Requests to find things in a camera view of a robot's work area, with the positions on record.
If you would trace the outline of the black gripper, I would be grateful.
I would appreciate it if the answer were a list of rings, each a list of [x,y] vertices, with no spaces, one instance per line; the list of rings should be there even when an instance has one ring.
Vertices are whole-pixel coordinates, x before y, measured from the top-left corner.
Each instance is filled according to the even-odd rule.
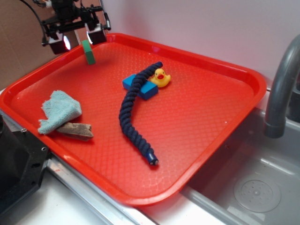
[[[62,54],[70,50],[70,42],[64,32],[84,27],[92,45],[107,41],[104,30],[110,30],[111,24],[103,1],[100,0],[98,6],[89,7],[85,7],[82,3],[77,7],[76,2],[76,0],[47,0],[44,3],[45,7],[54,10],[54,16],[41,22],[54,54]]]

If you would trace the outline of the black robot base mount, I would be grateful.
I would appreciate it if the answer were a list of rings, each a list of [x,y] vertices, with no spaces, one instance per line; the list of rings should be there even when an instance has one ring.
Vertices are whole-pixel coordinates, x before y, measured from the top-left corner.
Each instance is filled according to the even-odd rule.
[[[42,183],[49,148],[26,129],[12,131],[0,117],[0,215]]]

